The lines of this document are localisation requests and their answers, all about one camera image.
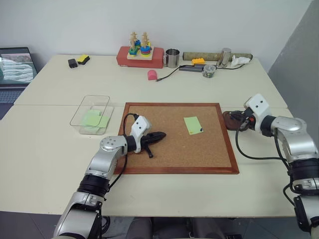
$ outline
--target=table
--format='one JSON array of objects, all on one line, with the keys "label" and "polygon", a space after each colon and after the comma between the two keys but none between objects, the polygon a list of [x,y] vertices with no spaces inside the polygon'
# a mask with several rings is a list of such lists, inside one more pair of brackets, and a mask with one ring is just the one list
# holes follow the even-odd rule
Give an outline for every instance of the table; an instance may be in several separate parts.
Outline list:
[{"label": "table", "polygon": [[[221,107],[242,107],[250,96],[261,93],[271,107],[287,107],[257,58],[237,70],[217,70],[212,79],[179,71],[155,82],[147,80],[148,68],[120,67],[115,56],[91,56],[86,65],[70,69],[67,60],[74,57],[52,57],[15,104],[79,105],[85,95],[108,95],[114,106],[125,102],[218,102]],[[190,61],[181,60],[182,64]],[[156,71],[163,77],[172,69]]]},{"label": "table", "polygon": [[[69,125],[77,106],[15,105],[0,121],[0,211],[61,214],[103,137],[117,135],[124,107],[115,107],[104,135]],[[241,108],[222,108],[222,111]],[[273,115],[291,117],[288,109]],[[107,194],[110,216],[294,216],[282,194],[289,182],[277,160],[244,158],[228,132],[238,175],[123,175]],[[239,143],[252,156],[277,155],[273,138],[246,131]]]}]

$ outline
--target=metal cup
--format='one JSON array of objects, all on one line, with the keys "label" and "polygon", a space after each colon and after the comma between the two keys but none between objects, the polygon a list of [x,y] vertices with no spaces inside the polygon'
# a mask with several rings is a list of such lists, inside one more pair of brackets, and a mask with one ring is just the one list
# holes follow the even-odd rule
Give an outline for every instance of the metal cup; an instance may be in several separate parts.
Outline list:
[{"label": "metal cup", "polygon": [[226,67],[230,54],[231,54],[230,48],[223,48],[223,50],[221,51],[219,60],[217,61],[217,66],[222,68]]},{"label": "metal cup", "polygon": [[168,49],[164,54],[163,62],[169,68],[176,68],[179,62],[179,50]]}]

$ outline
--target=laptop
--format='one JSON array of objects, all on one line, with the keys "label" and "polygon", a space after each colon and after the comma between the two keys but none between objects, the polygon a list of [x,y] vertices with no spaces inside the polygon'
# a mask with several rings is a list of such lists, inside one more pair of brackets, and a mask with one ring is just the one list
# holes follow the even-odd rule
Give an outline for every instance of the laptop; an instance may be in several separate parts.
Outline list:
[{"label": "laptop", "polygon": [[0,119],[36,74],[27,47],[0,48]]}]

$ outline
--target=cork bulletin board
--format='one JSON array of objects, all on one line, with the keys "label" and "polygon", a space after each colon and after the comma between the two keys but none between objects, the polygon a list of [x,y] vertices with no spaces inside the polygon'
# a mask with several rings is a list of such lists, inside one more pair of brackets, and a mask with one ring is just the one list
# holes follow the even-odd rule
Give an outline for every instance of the cork bulletin board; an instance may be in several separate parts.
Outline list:
[{"label": "cork bulletin board", "polygon": [[[166,137],[149,145],[153,158],[149,158],[144,150],[137,154],[128,153],[124,173],[239,173],[218,103],[126,103],[122,121],[127,113],[145,116],[152,124],[150,132],[162,131]],[[183,118],[193,116],[198,118],[203,132],[189,135]],[[127,135],[133,121],[133,117],[127,118]],[[115,173],[120,173],[123,165],[124,157],[118,160]]]}]

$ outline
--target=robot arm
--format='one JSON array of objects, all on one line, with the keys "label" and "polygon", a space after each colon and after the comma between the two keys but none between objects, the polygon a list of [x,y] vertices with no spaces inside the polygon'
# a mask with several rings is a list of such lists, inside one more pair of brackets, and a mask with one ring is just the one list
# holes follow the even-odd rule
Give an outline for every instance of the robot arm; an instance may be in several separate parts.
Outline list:
[{"label": "robot arm", "polygon": [[150,152],[148,144],[165,137],[163,132],[148,134],[152,125],[144,116],[134,115],[134,118],[129,136],[109,136],[101,141],[79,188],[73,193],[55,228],[55,238],[96,239],[101,235],[101,207],[105,194],[110,190],[109,182],[117,160],[130,151],[140,152],[146,148]]},{"label": "robot arm", "polygon": [[307,133],[302,119],[271,116],[266,100],[257,94],[245,103],[243,115],[251,129],[264,136],[275,136],[282,142],[289,165],[290,189],[299,196],[294,198],[299,227],[319,236],[319,153]]}]

